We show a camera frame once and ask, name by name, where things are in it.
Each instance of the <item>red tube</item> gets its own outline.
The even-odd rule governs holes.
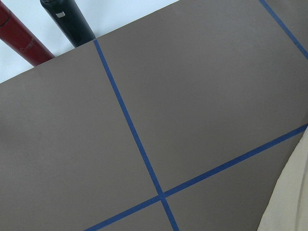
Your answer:
[[[33,66],[54,55],[0,0],[0,39]]]

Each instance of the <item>blue grid line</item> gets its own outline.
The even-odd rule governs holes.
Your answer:
[[[267,150],[267,149],[269,149],[269,148],[271,148],[271,147],[273,147],[273,146],[275,146],[275,145],[277,145],[277,144],[279,144],[279,143],[281,143],[281,142],[283,142],[283,141],[285,141],[285,140],[305,131],[307,126],[308,126],[308,124],[305,124],[305,125],[297,128],[297,129],[294,129],[293,131],[290,131],[290,132],[288,132],[288,133],[286,133],[286,134],[284,134],[284,135],[282,135],[282,136],[280,136],[280,137],[278,137],[278,138],[276,138],[276,139],[274,139],[270,142],[267,142],[267,143],[255,148],[255,149],[253,149],[253,150],[251,150],[251,151],[249,151],[249,152],[247,152],[247,153],[245,153],[245,154],[243,154],[243,155],[241,155],[241,156],[239,156],[235,159],[232,159],[232,160],[230,160],[230,161],[228,161],[228,162],[226,162],[226,163],[224,163],[224,164],[222,164],[222,165],[220,165],[216,168],[213,168],[212,170],[209,170],[209,171],[207,171],[207,172],[205,172],[205,173],[203,173],[203,174],[201,174],[201,175],[199,175],[195,178],[192,178],[191,180],[188,180],[188,181],[186,181],[186,182],[166,191],[165,195],[166,195],[166,197],[171,196],[171,195],[178,193],[179,191],[186,189],[186,188],[188,188],[188,187],[190,187],[190,186],[192,186],[192,185],[194,185],[194,184],[196,184],[196,183],[198,183],[198,182],[200,182],[200,181],[202,181],[206,178],[209,178],[209,177],[211,177],[211,176],[213,176],[213,175],[215,175],[215,174],[217,174],[217,173],[219,173],[223,170],[226,170],[227,168],[230,168],[235,164],[238,164],[238,163],[240,163],[240,162],[242,162],[242,161],[244,161],[244,160],[246,160],[246,159],[248,159],[248,158],[264,151],[264,150]]]
[[[297,38],[295,38],[295,36],[287,28],[287,26],[283,23],[283,21],[277,16],[277,14],[271,9],[271,7],[265,2],[265,0],[259,0],[259,1],[264,6],[264,8],[270,13],[270,15],[275,19],[275,21],[280,25],[280,27],[285,31],[285,33],[289,36],[289,38],[297,46],[297,48],[303,53],[303,55],[306,57],[306,59],[308,59],[308,52],[300,44],[300,42],[297,40]]]
[[[127,217],[127,216],[129,216],[129,215],[131,215],[131,214],[133,214],[135,212],[138,212],[139,210],[141,210],[143,208],[146,208],[147,206],[150,206],[150,205],[152,205],[152,204],[154,204],[154,203],[156,203],[158,201],[159,201],[159,197],[158,196],[153,197],[153,198],[151,198],[151,199],[149,199],[149,200],[147,200],[145,202],[140,203],[139,205],[136,205],[136,206],[134,206],[134,207],[132,207],[132,208],[130,208],[128,210],[125,210],[122,213],[119,213],[119,214],[117,214],[117,215],[115,215],[115,216],[113,216],[113,217],[111,217],[111,218],[109,218],[109,219],[99,223],[99,224],[96,224],[96,225],[88,228],[85,231],[97,231],[97,230],[100,230],[101,228],[104,228],[107,225],[110,225],[110,224],[112,224],[112,223],[114,223],[114,222],[116,222],[118,220],[121,220],[122,218],[125,218],[125,217]]]
[[[103,64],[103,66],[104,66],[106,74],[107,74],[107,76],[109,78],[110,84],[111,84],[111,86],[112,86],[112,88],[113,88],[113,90],[115,92],[116,98],[117,98],[117,100],[118,100],[118,102],[120,104],[120,107],[122,109],[124,117],[125,117],[125,119],[127,121],[128,127],[129,127],[129,129],[131,131],[131,134],[133,135],[133,138],[134,138],[134,140],[136,142],[136,145],[137,145],[137,147],[138,147],[138,149],[140,151],[140,154],[141,154],[141,156],[143,158],[143,161],[144,161],[144,163],[146,165],[146,168],[148,169],[148,172],[150,174],[152,182],[153,182],[153,184],[154,184],[154,186],[156,188],[156,191],[158,193],[159,199],[160,199],[161,203],[163,204],[163,207],[164,207],[166,215],[167,215],[167,217],[168,217],[168,219],[170,221],[170,224],[171,224],[171,226],[172,226],[174,231],[179,231],[178,225],[177,225],[177,223],[176,223],[176,221],[175,221],[175,219],[173,217],[173,214],[172,214],[171,209],[170,209],[170,207],[168,205],[168,202],[167,202],[166,197],[165,197],[165,195],[163,193],[163,190],[162,190],[162,188],[161,188],[161,186],[160,186],[160,184],[158,182],[158,179],[157,179],[157,177],[155,175],[155,172],[154,172],[153,167],[152,167],[152,165],[150,163],[150,160],[149,160],[149,158],[148,158],[148,156],[147,156],[147,154],[145,152],[145,149],[144,149],[144,147],[142,145],[142,142],[141,142],[141,140],[139,138],[139,135],[138,135],[138,133],[137,133],[137,131],[135,129],[135,126],[134,126],[134,124],[133,124],[133,122],[132,122],[132,120],[130,118],[128,110],[127,110],[127,108],[126,108],[126,106],[124,104],[124,101],[122,99],[120,91],[119,91],[119,89],[118,89],[118,87],[116,85],[116,82],[115,82],[115,80],[114,80],[114,78],[112,76],[112,73],[111,73],[111,71],[109,69],[109,66],[108,66],[108,63],[107,63],[107,61],[106,61],[106,59],[104,57],[103,51],[102,51],[102,49],[101,49],[101,47],[100,47],[100,45],[99,45],[99,43],[98,43],[98,41],[96,39],[94,40],[94,44],[95,44],[97,53],[98,53],[98,55],[99,55],[99,57],[101,59],[101,62]]]

